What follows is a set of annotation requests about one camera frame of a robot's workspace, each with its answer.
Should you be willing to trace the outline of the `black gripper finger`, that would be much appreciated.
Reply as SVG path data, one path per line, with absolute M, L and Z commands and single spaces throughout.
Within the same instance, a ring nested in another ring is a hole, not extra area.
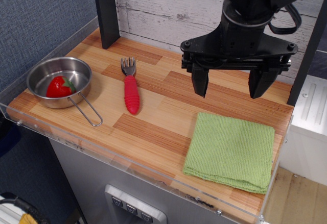
M 208 87 L 208 73 L 209 70 L 207 68 L 203 68 L 197 64 L 193 64 L 192 66 L 192 83 L 194 87 L 194 92 L 205 98 L 206 91 Z
M 261 97 L 274 83 L 277 72 L 273 70 L 251 70 L 249 74 L 249 92 L 252 99 Z

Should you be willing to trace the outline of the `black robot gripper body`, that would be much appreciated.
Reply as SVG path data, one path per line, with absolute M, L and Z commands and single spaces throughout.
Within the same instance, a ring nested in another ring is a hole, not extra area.
M 266 35 L 265 27 L 278 35 L 298 29 L 298 11 L 287 9 L 295 26 L 275 27 L 272 9 L 223 9 L 218 27 L 207 35 L 185 40 L 181 67 L 194 76 L 210 69 L 248 70 L 258 76 L 277 76 L 290 67 L 296 44 Z

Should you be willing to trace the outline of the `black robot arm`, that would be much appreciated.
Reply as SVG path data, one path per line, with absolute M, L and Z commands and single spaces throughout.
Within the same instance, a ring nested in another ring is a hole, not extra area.
M 218 27 L 180 46 L 181 66 L 191 73 L 194 92 L 206 95 L 211 69 L 247 70 L 251 98 L 261 97 L 297 53 L 295 43 L 279 38 L 301 26 L 295 1 L 224 0 Z

